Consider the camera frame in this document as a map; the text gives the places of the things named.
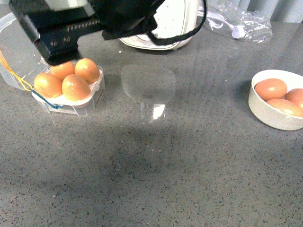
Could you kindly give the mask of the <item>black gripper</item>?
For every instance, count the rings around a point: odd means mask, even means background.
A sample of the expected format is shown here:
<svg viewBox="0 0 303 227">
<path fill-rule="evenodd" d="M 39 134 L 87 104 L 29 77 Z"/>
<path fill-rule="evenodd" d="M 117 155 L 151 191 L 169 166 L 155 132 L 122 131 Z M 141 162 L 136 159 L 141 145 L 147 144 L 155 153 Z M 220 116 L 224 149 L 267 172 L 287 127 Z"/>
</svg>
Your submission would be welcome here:
<svg viewBox="0 0 303 227">
<path fill-rule="evenodd" d="M 62 0 L 11 0 L 9 8 L 52 66 L 80 58 L 78 39 L 101 32 L 105 40 L 145 34 L 157 27 L 161 0 L 86 0 L 64 6 Z"/>
</svg>

